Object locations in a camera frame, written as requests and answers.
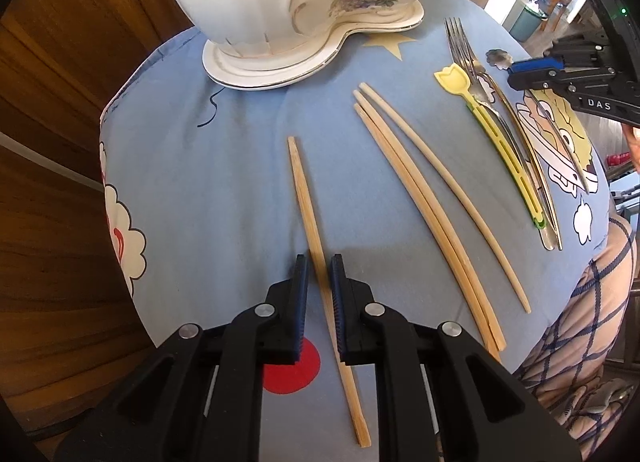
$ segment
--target saucer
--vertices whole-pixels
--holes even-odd
[[[234,90],[273,90],[299,82],[322,70],[335,58],[345,39],[351,34],[403,32],[420,25],[423,18],[424,9],[419,1],[415,1],[408,8],[405,17],[392,23],[341,23],[334,27],[324,46],[314,55],[277,70],[243,70],[232,66],[221,58],[220,48],[207,41],[202,51],[202,64],[211,79]]]

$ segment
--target chopstick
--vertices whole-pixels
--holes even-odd
[[[408,191],[409,195],[413,199],[415,205],[417,206],[418,210],[422,214],[424,221],[427,223],[427,225],[431,229],[431,232],[433,233],[433,236],[435,237],[440,247],[440,250],[442,251],[442,254],[446,258],[447,263],[449,264],[449,267],[451,268],[458,284],[460,285],[460,290],[462,291],[462,294],[465,297],[466,303],[468,304],[469,309],[471,310],[471,314],[473,315],[474,320],[476,321],[476,326],[478,327],[478,330],[484,342],[485,348],[492,356],[494,356],[496,360],[499,361],[500,353],[498,349],[497,337],[494,335],[494,332],[489,327],[487,316],[485,315],[484,309],[481,306],[481,303],[478,298],[478,294],[476,294],[476,292],[474,291],[474,288],[468,278],[465,268],[462,265],[461,258],[456,253],[456,250],[454,249],[454,246],[452,245],[452,242],[450,241],[449,236],[447,236],[447,233],[443,228],[443,225],[448,224],[450,227],[450,230],[452,230],[452,226],[449,220],[447,219],[446,215],[444,215],[444,219],[442,221],[438,219],[438,217],[434,213],[433,207],[431,206],[430,203],[428,203],[427,199],[425,198],[425,192],[427,193],[430,192],[431,195],[433,195],[433,192],[431,192],[428,186],[425,192],[423,192],[420,189],[420,187],[418,187],[418,183],[422,184],[422,187],[424,187],[424,185],[426,184],[424,178],[422,177],[421,174],[419,174],[419,172],[417,175],[418,177],[414,177],[411,174],[411,171],[413,169],[417,170],[417,168],[415,168],[415,164],[413,164],[413,161],[411,160],[411,158],[408,157],[408,155],[406,154],[406,151],[404,151],[404,148],[402,148],[398,140],[395,138],[395,135],[391,133],[391,136],[393,137],[392,140],[396,140],[401,150],[404,151],[404,155],[406,156],[405,159],[408,159],[407,163],[404,163],[404,161],[401,159],[401,156],[399,156],[398,153],[396,153],[397,151],[400,151],[400,150],[399,149],[397,150],[394,147],[393,143],[386,138],[386,135],[390,133],[389,128],[387,127],[386,131],[384,130],[383,128],[385,125],[384,121],[382,121],[382,124],[383,124],[382,128],[376,124],[376,122],[374,121],[374,118],[370,116],[369,111],[365,111],[365,109],[369,107],[370,109],[372,109],[372,106],[370,106],[370,104],[366,101],[366,99],[362,97],[362,95],[360,94],[358,95],[360,98],[364,100],[364,103],[368,104],[369,106],[363,107],[359,104],[356,104],[354,108],[357,114],[360,116],[364,124],[367,126],[367,129],[369,129],[369,132],[375,139],[376,143],[378,144],[382,153],[385,155],[386,159],[389,161],[389,164],[391,164],[393,169],[396,171],[396,174],[398,174],[400,181],[402,182],[402,184]],[[442,211],[442,208],[440,207],[440,204],[437,201],[435,201],[435,205],[437,205],[440,208],[441,212],[444,213]],[[502,336],[501,331],[499,331],[499,326],[498,326],[497,336],[502,337],[504,345],[506,346],[506,342],[504,341],[504,336]]]
[[[326,318],[326,324],[329,327],[331,343],[334,346],[335,359],[338,363],[340,380],[342,381],[344,394],[347,398],[347,405],[349,406],[349,412],[351,413],[351,421],[353,422],[353,427],[360,447],[370,447],[371,436],[369,434],[369,428],[367,427],[367,421],[365,420],[364,413],[362,412],[360,399],[358,398],[358,390],[353,378],[353,371],[351,366],[347,366],[340,361],[340,355],[338,354],[338,343],[335,335],[334,301],[331,295],[329,275],[324,258],[324,252],[322,251],[318,224],[316,223],[314,208],[311,203],[311,195],[309,194],[308,185],[306,183],[305,171],[302,167],[302,161],[300,160],[300,153],[298,152],[295,137],[287,138],[287,142],[289,143],[289,156],[291,160],[291,168],[293,169],[293,178],[296,185],[298,204],[300,205],[300,213],[302,214],[302,221],[305,226],[306,241],[309,245],[311,260],[313,261],[316,278],[318,279],[318,285],[320,287],[322,307],[324,307],[324,317]]]
[[[466,212],[469,214],[471,219],[474,221],[484,239],[489,244],[489,247],[492,251],[494,251],[495,257],[500,263],[502,270],[506,274],[508,280],[511,282],[511,286],[513,286],[513,291],[520,299],[522,306],[527,314],[531,313],[531,305],[529,304],[529,299],[527,298],[522,285],[520,284],[520,280],[516,276],[509,260],[505,256],[500,244],[495,239],[494,234],[489,229],[489,226],[485,223],[484,219],[473,205],[469,197],[466,195],[465,191],[462,190],[460,185],[456,182],[455,178],[449,173],[447,168],[444,167],[444,164],[438,159],[433,151],[424,143],[424,141],[420,138],[420,136],[409,126],[406,121],[401,117],[401,115],[393,109],[380,95],[378,95],[373,88],[371,88],[366,82],[361,82],[360,89],[365,92],[371,100],[373,100],[383,111],[394,121],[398,127],[404,132],[407,137],[411,139],[411,141],[415,144],[415,146],[420,150],[420,152],[424,155],[424,157],[430,162],[433,168],[440,174],[443,180],[447,183],[449,188],[453,191],[453,193],[457,196],[460,203],[466,209]]]

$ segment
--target yellow spoon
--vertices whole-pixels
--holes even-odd
[[[469,76],[466,75],[466,72],[457,64],[452,64],[444,68],[443,71],[437,72],[435,76],[439,84],[447,90],[447,92],[452,95],[459,95],[466,100],[466,105],[469,110],[474,114],[475,118],[478,119],[485,133],[494,143],[505,166],[507,166],[507,169],[511,173],[514,182],[516,182],[527,209],[531,214],[531,218],[533,218],[533,223],[535,223],[537,228],[543,229],[546,226],[545,215],[540,201],[536,196],[536,190],[531,185],[529,177],[527,177],[522,169],[514,150],[506,141],[500,128],[495,124],[494,119],[491,118],[487,109],[469,93],[469,87],[471,87]]]

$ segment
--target blue tablecloth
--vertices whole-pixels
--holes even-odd
[[[538,146],[550,164],[564,241],[562,252],[546,251],[478,122],[433,77],[451,63],[446,16],[462,18],[479,56],[491,48],[516,59],[528,56],[468,0],[421,1],[424,22],[403,34],[411,40],[351,36],[324,70],[267,92],[238,92],[212,82],[202,67],[206,38],[190,29],[158,48],[108,106],[100,145],[111,238],[156,344],[183,323],[213,327],[263,301],[271,284],[289,276],[296,254],[307,250],[289,135],[298,138],[327,256],[341,253],[348,276],[369,283],[375,298],[408,319],[428,326],[456,320],[479,338],[430,230],[353,111],[351,92],[361,81],[383,95],[444,162],[522,282],[530,315],[461,204],[396,131],[444,206],[494,306],[508,342],[503,364],[514,370],[558,318],[606,239],[609,195],[600,162],[577,119],[550,98],[595,192],[587,194],[566,178],[571,175],[561,153],[544,144],[553,137],[533,123],[545,137]],[[506,72],[490,72],[508,90]],[[524,102],[522,92],[508,95],[523,117],[530,116],[532,103]],[[377,460],[377,448],[362,450],[355,443],[313,276],[305,336],[308,348],[319,353],[319,373],[299,391],[292,392],[298,383],[289,381],[289,390],[286,383],[265,392],[262,459]],[[375,446],[373,369],[360,367],[356,374]]]

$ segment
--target yellow star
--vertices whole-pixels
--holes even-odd
[[[402,55],[400,53],[400,47],[398,46],[401,43],[408,43],[409,41],[415,41],[415,39],[411,39],[410,37],[403,36],[402,34],[392,33],[392,34],[367,34],[369,37],[369,41],[367,41],[364,45],[365,47],[385,47],[389,52],[395,55],[399,60],[402,61]]]

